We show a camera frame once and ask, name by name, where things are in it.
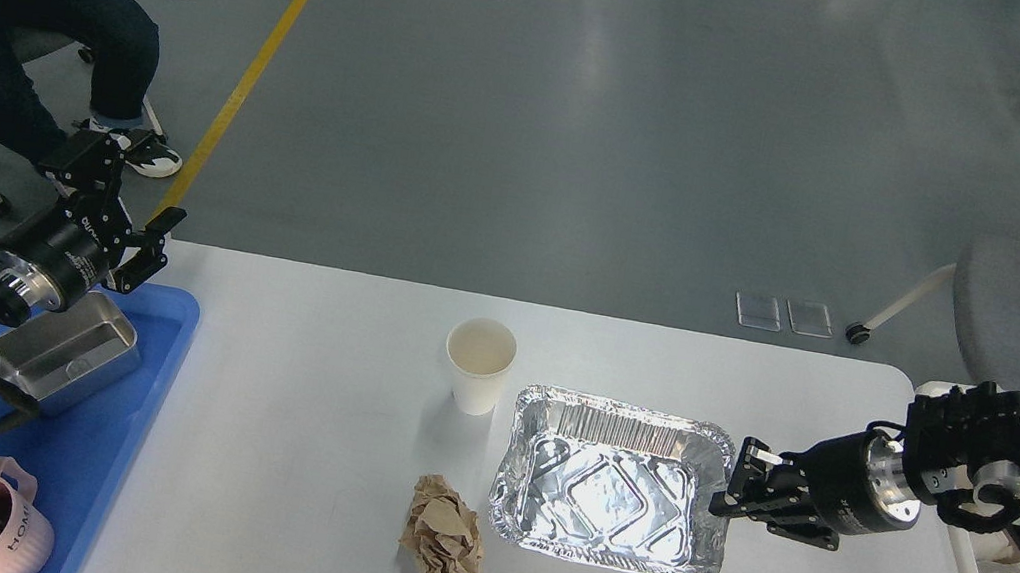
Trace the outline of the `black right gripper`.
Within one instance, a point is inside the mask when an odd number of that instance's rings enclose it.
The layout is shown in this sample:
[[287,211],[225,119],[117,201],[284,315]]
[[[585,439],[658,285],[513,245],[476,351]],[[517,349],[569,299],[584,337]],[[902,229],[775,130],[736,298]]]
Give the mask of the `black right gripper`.
[[906,531],[918,522],[922,502],[907,484],[902,448],[888,434],[863,431],[775,454],[746,437],[731,489],[711,496],[707,510],[723,520],[748,517],[778,537],[829,551],[839,548],[842,535]]

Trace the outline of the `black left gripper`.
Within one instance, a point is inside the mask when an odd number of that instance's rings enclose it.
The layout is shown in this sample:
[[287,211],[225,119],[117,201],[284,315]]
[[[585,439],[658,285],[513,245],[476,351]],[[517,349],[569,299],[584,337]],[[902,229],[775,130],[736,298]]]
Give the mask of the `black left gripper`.
[[36,213],[0,238],[0,281],[28,307],[66,311],[111,273],[112,291],[125,295],[168,263],[167,237],[188,211],[167,207],[136,232],[128,214],[105,214],[119,205],[123,153],[111,135],[85,128],[35,164],[64,209]]

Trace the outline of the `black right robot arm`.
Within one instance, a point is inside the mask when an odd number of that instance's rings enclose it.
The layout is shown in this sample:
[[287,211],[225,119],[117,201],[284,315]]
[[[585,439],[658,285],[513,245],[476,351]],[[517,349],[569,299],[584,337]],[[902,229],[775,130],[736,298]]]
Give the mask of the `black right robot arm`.
[[920,394],[902,424],[873,421],[799,453],[747,437],[708,509],[833,551],[843,536],[906,531],[924,506],[952,528],[1004,532],[1020,553],[1020,392]]

